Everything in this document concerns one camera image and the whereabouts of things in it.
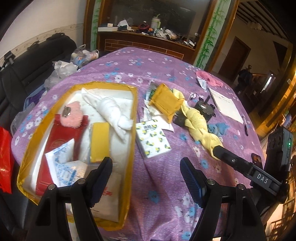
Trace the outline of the clear plastic bag with bottles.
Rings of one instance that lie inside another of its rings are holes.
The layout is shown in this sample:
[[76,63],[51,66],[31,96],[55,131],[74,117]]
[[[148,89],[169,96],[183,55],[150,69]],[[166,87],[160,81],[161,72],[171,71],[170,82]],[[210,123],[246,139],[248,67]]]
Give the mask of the clear plastic bag with bottles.
[[98,58],[98,50],[89,51],[86,49],[86,45],[83,44],[75,49],[74,52],[71,54],[70,62],[76,65],[77,69],[80,69]]

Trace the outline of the white paper sheet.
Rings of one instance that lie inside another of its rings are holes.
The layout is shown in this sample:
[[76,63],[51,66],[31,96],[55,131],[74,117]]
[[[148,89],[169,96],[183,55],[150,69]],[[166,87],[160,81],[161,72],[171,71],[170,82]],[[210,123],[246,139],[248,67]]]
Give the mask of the white paper sheet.
[[236,105],[232,99],[225,97],[224,95],[218,93],[216,90],[208,88],[216,104],[217,109],[224,115],[227,116],[241,124],[243,124],[242,116],[240,115]]

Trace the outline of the wooden cabinet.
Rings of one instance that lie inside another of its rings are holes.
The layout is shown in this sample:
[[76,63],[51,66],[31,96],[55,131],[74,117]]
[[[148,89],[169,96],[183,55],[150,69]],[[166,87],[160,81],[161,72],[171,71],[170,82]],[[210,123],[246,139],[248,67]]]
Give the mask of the wooden cabinet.
[[132,32],[99,32],[98,49],[113,52],[125,47],[136,47],[162,53],[193,64],[196,53],[193,48],[177,42]]

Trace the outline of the pale yellow towel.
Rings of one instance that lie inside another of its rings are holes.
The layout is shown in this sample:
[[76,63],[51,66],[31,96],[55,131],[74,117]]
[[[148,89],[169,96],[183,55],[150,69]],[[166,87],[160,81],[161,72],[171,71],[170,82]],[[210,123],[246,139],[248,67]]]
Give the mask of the pale yellow towel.
[[183,100],[181,112],[186,117],[185,126],[189,129],[189,134],[195,141],[199,141],[202,144],[202,146],[210,153],[212,158],[218,160],[218,158],[214,156],[213,150],[216,146],[223,147],[221,140],[215,134],[208,132],[205,118],[197,109],[188,106],[182,92],[177,89],[173,89],[173,94],[178,99]]

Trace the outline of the yellow-taped cardboard box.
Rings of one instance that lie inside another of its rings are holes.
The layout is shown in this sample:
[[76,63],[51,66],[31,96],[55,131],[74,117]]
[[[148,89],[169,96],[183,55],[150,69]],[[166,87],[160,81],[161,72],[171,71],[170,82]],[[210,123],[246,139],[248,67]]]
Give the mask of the yellow-taped cardboard box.
[[20,192],[39,203],[50,184],[85,178],[104,157],[113,162],[102,197],[91,208],[96,225],[120,230],[130,207],[137,89],[108,82],[77,84],[47,104],[34,126],[17,178]]

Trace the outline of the lemon print tissue pack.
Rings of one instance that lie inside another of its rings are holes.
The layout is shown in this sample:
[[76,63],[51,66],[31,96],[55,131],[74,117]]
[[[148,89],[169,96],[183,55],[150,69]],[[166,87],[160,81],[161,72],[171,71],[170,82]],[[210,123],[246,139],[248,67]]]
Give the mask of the lemon print tissue pack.
[[171,146],[157,120],[142,121],[135,125],[137,145],[144,159],[151,159],[171,151]]

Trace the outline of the black motor device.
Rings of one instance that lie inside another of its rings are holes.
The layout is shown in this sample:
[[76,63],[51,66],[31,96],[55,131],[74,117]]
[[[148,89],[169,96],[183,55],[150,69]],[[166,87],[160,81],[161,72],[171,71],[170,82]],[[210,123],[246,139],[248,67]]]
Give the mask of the black motor device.
[[205,118],[206,122],[210,121],[212,117],[215,117],[215,105],[209,104],[208,101],[210,100],[210,96],[204,100],[203,98],[199,97],[196,105],[194,106],[200,114]]

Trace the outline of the red plastic bag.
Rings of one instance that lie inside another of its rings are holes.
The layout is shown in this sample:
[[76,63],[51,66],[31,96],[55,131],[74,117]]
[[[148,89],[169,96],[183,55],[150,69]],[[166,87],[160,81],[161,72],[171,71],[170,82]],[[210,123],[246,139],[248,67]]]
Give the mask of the red plastic bag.
[[4,193],[12,194],[11,179],[14,168],[14,157],[11,152],[11,135],[0,128],[0,184]]

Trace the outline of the pink fluffy plush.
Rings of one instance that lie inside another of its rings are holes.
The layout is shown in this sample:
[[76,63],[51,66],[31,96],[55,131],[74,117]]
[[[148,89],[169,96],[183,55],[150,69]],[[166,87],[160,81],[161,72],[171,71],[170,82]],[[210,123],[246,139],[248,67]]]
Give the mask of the pink fluffy plush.
[[68,128],[78,128],[83,120],[83,112],[80,102],[75,101],[64,106],[60,116],[62,126]]

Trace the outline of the white book on cabinet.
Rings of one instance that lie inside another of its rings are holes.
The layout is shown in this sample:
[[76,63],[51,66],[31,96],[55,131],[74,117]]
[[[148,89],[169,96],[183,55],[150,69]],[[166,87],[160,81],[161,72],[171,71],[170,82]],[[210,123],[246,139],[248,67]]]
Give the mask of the white book on cabinet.
[[116,32],[118,27],[98,27],[98,32]]

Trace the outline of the pink cloth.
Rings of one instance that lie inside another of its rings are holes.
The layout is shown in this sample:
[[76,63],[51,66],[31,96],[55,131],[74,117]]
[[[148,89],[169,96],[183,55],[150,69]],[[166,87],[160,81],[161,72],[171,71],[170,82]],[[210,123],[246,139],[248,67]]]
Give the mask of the pink cloth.
[[205,80],[208,85],[212,87],[223,87],[223,82],[219,80],[217,77],[211,75],[210,73],[204,71],[204,70],[197,70],[196,76]]

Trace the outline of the red packet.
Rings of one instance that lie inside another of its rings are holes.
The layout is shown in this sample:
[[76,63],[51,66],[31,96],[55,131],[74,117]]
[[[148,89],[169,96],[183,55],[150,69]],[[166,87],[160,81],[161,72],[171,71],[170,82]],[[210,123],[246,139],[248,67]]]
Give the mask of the red packet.
[[57,147],[60,147],[62,144],[65,144],[73,138],[75,141],[74,159],[77,160],[80,152],[82,135],[84,134],[89,124],[88,116],[84,115],[81,126],[79,126],[78,128],[68,128],[61,125],[60,116],[60,114],[55,114],[54,124],[49,134],[41,159],[41,165],[38,173],[35,191],[38,196],[42,196],[48,185],[53,183],[45,154],[49,151],[52,151],[53,149],[56,149]]

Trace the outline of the black leather sofa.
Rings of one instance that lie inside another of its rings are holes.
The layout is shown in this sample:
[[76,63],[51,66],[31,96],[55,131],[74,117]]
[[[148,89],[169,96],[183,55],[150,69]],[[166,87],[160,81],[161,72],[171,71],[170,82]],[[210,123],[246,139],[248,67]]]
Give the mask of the black leather sofa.
[[46,41],[35,42],[27,51],[1,70],[1,126],[6,130],[16,114],[23,110],[25,99],[44,84],[54,71],[53,63],[68,62],[76,43],[64,33]]

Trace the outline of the white cloth bundle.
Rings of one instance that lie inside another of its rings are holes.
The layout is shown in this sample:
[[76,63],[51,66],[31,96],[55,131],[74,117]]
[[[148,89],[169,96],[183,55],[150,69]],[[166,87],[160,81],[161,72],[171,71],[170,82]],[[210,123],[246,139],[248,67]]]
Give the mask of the white cloth bundle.
[[92,106],[115,130],[123,142],[126,142],[126,131],[131,131],[133,120],[125,116],[119,105],[112,97],[101,98],[86,90],[81,89],[83,100]]

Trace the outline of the mustard yellow pouch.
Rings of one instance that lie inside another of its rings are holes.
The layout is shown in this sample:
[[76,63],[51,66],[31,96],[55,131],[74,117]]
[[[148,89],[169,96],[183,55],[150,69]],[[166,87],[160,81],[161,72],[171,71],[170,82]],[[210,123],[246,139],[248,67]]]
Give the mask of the mustard yellow pouch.
[[154,92],[149,105],[154,105],[166,117],[166,121],[171,123],[184,100],[184,95],[180,91],[170,89],[162,83]]

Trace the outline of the white pouch red characters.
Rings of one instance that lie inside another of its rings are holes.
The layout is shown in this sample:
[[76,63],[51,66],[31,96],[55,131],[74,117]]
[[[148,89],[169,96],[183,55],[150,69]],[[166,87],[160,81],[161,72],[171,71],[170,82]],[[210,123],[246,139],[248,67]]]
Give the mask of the white pouch red characters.
[[112,173],[100,201],[91,209],[94,217],[118,222],[120,184],[121,174],[116,172]]

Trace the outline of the crumpled white plastic bag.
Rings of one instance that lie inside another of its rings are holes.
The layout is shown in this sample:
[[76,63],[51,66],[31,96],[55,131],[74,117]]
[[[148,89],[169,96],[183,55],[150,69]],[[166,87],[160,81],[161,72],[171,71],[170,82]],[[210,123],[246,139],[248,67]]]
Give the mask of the crumpled white plastic bag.
[[78,69],[78,66],[73,64],[72,62],[68,63],[61,60],[53,62],[53,67],[54,71],[44,82],[44,87],[47,91],[49,91],[52,87],[54,87],[56,84],[61,82],[69,75],[75,73]]

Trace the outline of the purple floral tablecloth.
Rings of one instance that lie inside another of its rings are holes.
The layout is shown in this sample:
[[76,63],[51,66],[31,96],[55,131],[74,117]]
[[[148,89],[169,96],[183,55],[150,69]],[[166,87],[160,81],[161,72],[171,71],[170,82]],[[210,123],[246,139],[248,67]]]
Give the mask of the purple floral tablecloth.
[[262,156],[258,136],[239,98],[226,84],[203,90],[197,68],[150,50],[125,47],[54,85],[11,142],[20,163],[17,187],[39,203],[59,180],[46,157],[68,142],[64,173],[76,181],[106,152],[113,171],[92,208],[108,240],[189,240],[201,215],[180,172],[188,158],[224,186],[250,181],[213,157],[222,145],[247,161]]

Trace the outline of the black pen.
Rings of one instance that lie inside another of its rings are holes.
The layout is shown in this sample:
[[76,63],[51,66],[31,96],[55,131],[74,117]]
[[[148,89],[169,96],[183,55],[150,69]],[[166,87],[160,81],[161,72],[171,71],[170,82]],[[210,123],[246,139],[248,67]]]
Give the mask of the black pen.
[[243,119],[243,124],[244,124],[244,132],[245,132],[245,135],[248,137],[249,134],[248,134],[248,128],[247,128],[247,122],[246,122],[246,119],[245,119],[245,116],[242,114],[242,119]]

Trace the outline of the white green-lid jug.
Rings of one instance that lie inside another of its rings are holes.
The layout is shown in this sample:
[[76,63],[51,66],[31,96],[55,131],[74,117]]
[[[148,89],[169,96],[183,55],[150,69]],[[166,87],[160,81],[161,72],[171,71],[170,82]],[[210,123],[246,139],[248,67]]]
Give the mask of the white green-lid jug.
[[151,28],[159,29],[161,27],[161,19],[159,18],[159,14],[152,17],[151,20]]

